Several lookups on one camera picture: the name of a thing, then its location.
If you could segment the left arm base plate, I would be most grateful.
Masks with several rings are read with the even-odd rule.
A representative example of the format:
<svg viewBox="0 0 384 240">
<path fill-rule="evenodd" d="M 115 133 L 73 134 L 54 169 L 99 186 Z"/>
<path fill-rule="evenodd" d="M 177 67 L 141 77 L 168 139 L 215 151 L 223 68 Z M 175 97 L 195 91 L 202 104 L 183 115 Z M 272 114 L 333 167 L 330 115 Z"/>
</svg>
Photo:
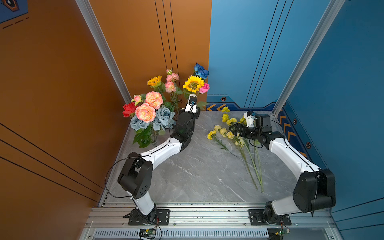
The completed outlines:
<svg viewBox="0 0 384 240">
<path fill-rule="evenodd" d="M 153 209 L 145 216 L 139 210 L 134 209 L 129 215 L 129 226 L 159 225 L 167 226 L 170 220 L 169 209 Z"/>
</svg>

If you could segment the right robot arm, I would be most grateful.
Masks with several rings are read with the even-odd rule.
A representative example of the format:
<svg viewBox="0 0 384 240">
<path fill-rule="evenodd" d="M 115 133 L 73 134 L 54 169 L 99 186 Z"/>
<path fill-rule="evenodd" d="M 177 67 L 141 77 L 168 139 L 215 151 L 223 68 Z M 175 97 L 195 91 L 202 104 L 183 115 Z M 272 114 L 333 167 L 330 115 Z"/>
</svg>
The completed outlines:
<svg viewBox="0 0 384 240">
<path fill-rule="evenodd" d="M 269 115 L 244 113 L 246 122 L 229 127 L 236 137 L 257 140 L 274 153 L 291 170 L 297 179 L 293 193 L 280 200 L 266 203 L 263 214 L 252 214 L 261 224 L 287 223 L 291 214 L 313 213 L 336 205 L 335 176 L 329 169 L 321 169 L 307 160 L 279 132 L 274 131 Z"/>
</svg>

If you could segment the background large sunflower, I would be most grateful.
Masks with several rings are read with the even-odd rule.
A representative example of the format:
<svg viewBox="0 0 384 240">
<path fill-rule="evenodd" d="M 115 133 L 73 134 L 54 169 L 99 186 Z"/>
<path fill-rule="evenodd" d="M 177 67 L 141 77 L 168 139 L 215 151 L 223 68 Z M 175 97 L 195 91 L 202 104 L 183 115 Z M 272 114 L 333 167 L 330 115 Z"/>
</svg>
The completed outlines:
<svg viewBox="0 0 384 240">
<path fill-rule="evenodd" d="M 183 96 L 186 100 L 188 100 L 191 94 L 198 97 L 199 95 L 203 94 L 204 86 L 205 82 L 201 77 L 190 76 L 183 84 Z"/>
</svg>

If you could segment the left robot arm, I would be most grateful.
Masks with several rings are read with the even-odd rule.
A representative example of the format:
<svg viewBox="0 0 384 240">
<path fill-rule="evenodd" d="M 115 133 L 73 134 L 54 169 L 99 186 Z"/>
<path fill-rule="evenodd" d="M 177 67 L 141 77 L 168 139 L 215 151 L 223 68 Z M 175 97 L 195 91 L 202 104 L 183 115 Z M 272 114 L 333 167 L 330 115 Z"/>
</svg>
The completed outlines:
<svg viewBox="0 0 384 240">
<path fill-rule="evenodd" d="M 145 224 L 157 223 L 157 206 L 149 193 L 153 171 L 189 145 L 195 133 L 195 119 L 200 113 L 199 107 L 184 109 L 168 140 L 147 152 L 142 154 L 132 152 L 127 157 L 118 176 L 118 184 L 133 199 L 136 209 L 131 216 L 139 221 Z"/>
</svg>

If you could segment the yellow rose spray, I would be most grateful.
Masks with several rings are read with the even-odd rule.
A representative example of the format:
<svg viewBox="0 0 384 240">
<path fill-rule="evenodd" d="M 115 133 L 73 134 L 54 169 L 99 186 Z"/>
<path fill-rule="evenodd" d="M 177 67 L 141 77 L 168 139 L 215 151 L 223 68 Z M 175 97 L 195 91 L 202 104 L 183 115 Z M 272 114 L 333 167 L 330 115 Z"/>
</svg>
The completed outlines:
<svg viewBox="0 0 384 240">
<path fill-rule="evenodd" d="M 217 129 L 221 129 L 222 126 L 220 125 L 215 125 L 214 127 L 214 130 L 217 130 Z M 251 171 L 251 167 L 250 167 L 250 164 L 248 163 L 247 161 L 247 157 L 245 155 L 245 152 L 244 152 L 244 148 L 245 146 L 243 147 L 241 142 L 240 142 L 240 138 L 239 137 L 236 137 L 235 135 L 233 135 L 229 130 L 228 130 L 228 136 L 227 137 L 222 137 L 219 133 L 217 133 L 217 136 L 223 140 L 223 142 L 227 145 L 227 147 L 231 150 L 231 152 L 233 154 L 235 154 L 236 156 L 238 156 L 236 153 L 233 152 L 233 149 L 232 149 L 232 145 L 230 143 L 233 143 L 235 144 L 235 150 L 238 151 L 238 153 L 240 154 L 240 161 L 243 163 L 246 171 L 248 172 L 248 174 L 250 175 L 251 177 L 251 181 L 254 185 L 254 187 L 258 190 L 258 186 L 257 186 L 257 183 L 255 181 L 255 178 L 252 174 L 252 171 Z"/>
</svg>

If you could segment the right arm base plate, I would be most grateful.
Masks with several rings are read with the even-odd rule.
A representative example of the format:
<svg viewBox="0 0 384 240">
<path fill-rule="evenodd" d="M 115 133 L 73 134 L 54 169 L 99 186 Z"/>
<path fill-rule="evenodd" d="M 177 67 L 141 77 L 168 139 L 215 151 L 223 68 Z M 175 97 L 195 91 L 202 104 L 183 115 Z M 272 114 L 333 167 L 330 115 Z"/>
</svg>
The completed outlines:
<svg viewBox="0 0 384 240">
<path fill-rule="evenodd" d="M 289 215 L 276 215 L 275 213 L 266 213 L 262 209 L 248 210 L 250 223 L 252 226 L 291 226 L 291 218 Z"/>
</svg>

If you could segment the background small orange sunflower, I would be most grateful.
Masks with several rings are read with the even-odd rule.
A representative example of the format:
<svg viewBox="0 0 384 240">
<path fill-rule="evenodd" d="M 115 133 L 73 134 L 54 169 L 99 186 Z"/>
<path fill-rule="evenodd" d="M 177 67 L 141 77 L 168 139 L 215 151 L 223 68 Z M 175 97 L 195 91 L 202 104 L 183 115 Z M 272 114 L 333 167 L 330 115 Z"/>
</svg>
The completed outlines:
<svg viewBox="0 0 384 240">
<path fill-rule="evenodd" d="M 159 86 L 162 85 L 162 76 L 156 76 L 151 78 L 148 82 L 147 85 L 151 88 L 158 88 Z"/>
</svg>

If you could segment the background yellow poppy spray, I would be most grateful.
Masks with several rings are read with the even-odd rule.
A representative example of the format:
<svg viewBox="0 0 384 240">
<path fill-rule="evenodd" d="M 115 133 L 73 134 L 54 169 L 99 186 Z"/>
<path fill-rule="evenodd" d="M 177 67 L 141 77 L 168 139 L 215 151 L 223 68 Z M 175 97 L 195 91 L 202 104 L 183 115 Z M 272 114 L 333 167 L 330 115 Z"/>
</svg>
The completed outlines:
<svg viewBox="0 0 384 240">
<path fill-rule="evenodd" d="M 223 107 L 221 112 L 223 113 L 222 122 L 226 123 L 230 119 L 230 117 L 228 115 L 228 113 L 230 112 L 230 109 L 228 107 Z"/>
</svg>

